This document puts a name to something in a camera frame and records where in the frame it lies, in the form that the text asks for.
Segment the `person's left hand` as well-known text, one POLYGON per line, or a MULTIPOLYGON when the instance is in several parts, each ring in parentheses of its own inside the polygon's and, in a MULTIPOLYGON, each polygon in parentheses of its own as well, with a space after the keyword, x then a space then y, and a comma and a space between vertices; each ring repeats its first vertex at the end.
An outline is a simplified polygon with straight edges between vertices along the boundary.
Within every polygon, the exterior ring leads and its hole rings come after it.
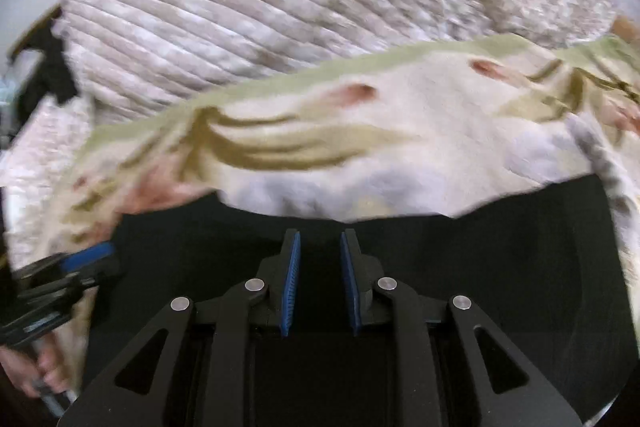
POLYGON ((41 340, 37 360, 23 352, 1 347, 1 365, 6 376, 16 389, 32 399, 40 397, 40 392, 34 387, 35 381, 43 381, 54 393, 70 389, 70 377, 58 338, 49 333, 41 340))

